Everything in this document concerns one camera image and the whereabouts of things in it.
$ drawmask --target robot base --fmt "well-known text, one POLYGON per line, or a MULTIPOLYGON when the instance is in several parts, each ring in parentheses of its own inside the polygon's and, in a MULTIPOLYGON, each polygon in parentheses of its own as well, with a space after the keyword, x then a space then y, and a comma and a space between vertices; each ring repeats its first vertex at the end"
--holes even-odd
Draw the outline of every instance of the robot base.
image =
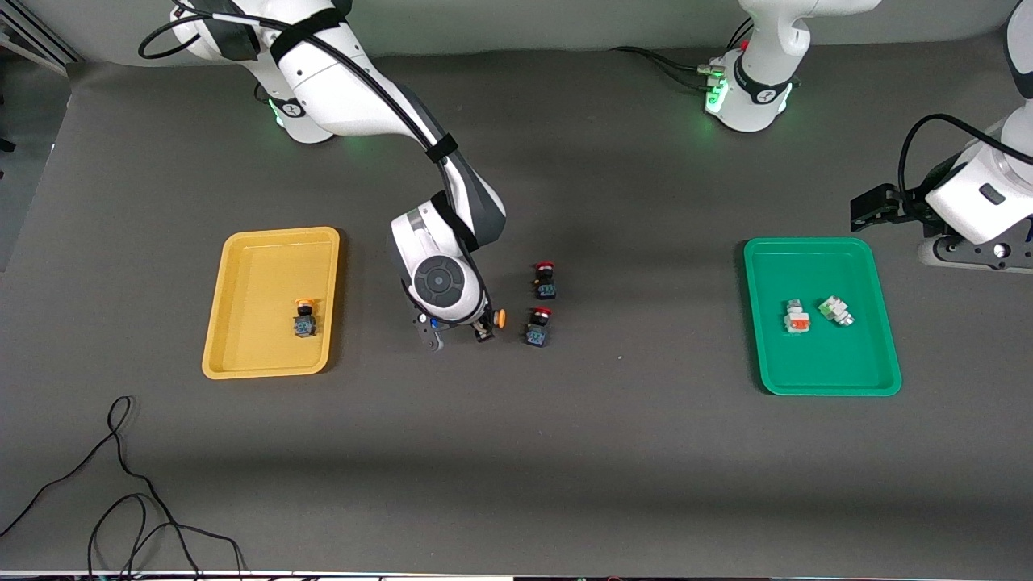
MULTIPOLYGON (((725 71, 732 70, 735 61, 743 51, 735 49, 723 56, 711 59, 712 66, 723 66, 725 71)), ((739 86, 734 75, 725 74, 717 87, 708 94, 703 111, 717 117, 728 128, 744 133, 754 133, 765 129, 775 121, 780 113, 785 111, 786 99, 792 92, 792 84, 781 95, 764 104, 753 102, 750 93, 739 86)))

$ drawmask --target plastic tray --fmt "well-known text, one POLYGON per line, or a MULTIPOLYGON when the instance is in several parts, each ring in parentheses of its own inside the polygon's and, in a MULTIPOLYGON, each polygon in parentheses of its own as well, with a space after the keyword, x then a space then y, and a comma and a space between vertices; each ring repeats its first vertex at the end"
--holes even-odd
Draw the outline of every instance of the plastic tray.
POLYGON ((889 396, 900 364, 872 249, 855 238, 756 238, 746 244, 746 278, 760 377, 777 395, 889 396), (818 312, 831 295, 854 324, 818 312), (785 330, 786 303, 800 299, 811 330, 785 330))
POLYGON ((201 369, 213 379, 306 375, 330 358, 341 236, 332 227, 242 232, 222 247, 201 369), (294 301, 315 299, 296 337, 294 301))

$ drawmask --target white switch component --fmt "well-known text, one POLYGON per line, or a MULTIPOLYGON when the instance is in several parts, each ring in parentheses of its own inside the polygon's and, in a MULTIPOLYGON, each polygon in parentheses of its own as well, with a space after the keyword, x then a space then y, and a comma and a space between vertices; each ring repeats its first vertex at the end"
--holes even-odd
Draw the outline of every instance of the white switch component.
POLYGON ((792 334, 807 333, 811 330, 811 315, 804 312, 800 299, 789 301, 785 309, 785 330, 792 334))
POLYGON ((821 303, 818 311, 825 315, 825 318, 828 320, 835 320, 843 327, 849 327, 853 325, 853 315, 847 312, 846 308, 847 304, 836 295, 833 295, 825 302, 821 303))

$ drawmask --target cable strap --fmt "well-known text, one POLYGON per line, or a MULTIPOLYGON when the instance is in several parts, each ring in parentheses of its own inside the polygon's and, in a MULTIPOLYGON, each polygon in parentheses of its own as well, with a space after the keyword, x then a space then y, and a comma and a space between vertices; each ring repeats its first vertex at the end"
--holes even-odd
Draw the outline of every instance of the cable strap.
POLYGON ((311 17, 294 23, 281 32, 280 35, 276 37, 276 40, 273 41, 273 45, 269 48, 269 52, 273 55, 273 60, 276 61, 276 64, 279 65, 280 59, 296 47, 299 42, 302 42, 307 37, 312 36, 317 32, 322 32, 323 30, 328 30, 331 28, 337 28, 347 22, 348 21, 345 20, 341 10, 338 10, 337 8, 319 10, 311 17))
POLYGON ((445 136, 441 137, 441 141, 427 150, 427 157, 430 157, 431 161, 437 163, 451 155, 457 149, 459 149, 459 144, 456 143, 455 137, 451 136, 451 133, 445 133, 445 136))
POLYGON ((434 197, 431 198, 431 204, 438 211, 441 219, 448 224, 448 227, 452 228, 452 233, 466 244, 467 251, 473 252, 477 248, 480 248, 480 245, 477 244, 477 237, 473 235, 473 231, 470 230, 470 226, 466 225, 463 218, 459 217, 456 210, 452 210, 451 205, 448 204, 448 196, 443 190, 434 194, 434 197))
POLYGON ((750 98, 754 104, 768 104, 774 101, 789 86, 789 82, 792 81, 792 79, 788 79, 778 85, 764 85, 759 81, 750 79, 750 75, 746 73, 746 69, 743 67, 742 55, 735 59, 735 66, 732 68, 732 72, 735 77, 735 82, 750 94, 750 98))

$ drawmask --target yellow tray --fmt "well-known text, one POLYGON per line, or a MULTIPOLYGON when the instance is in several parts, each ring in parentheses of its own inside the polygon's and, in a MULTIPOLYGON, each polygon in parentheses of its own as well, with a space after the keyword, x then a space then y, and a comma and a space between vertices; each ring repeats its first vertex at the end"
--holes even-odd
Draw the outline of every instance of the yellow tray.
POLYGON ((241 232, 222 247, 201 369, 212 379, 308 375, 326 365, 341 236, 326 226, 241 232), (315 299, 314 337, 294 336, 315 299))

